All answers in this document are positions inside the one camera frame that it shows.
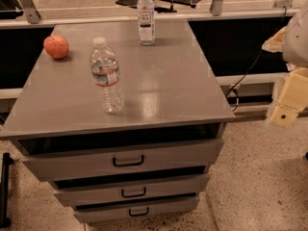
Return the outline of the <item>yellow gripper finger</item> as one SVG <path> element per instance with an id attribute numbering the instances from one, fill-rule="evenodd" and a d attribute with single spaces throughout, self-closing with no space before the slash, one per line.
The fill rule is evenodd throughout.
<path id="1" fill-rule="evenodd" d="M 291 125 L 308 107 L 308 69 L 301 67 L 291 71 L 275 102 L 269 122 L 279 127 Z"/>

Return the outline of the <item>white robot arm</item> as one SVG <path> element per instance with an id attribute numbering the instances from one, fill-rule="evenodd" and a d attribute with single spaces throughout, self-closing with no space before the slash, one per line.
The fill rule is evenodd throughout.
<path id="1" fill-rule="evenodd" d="M 285 77 L 269 122 L 285 127 L 308 106 L 308 3 L 289 21 L 282 53 L 284 61 L 295 69 Z"/>

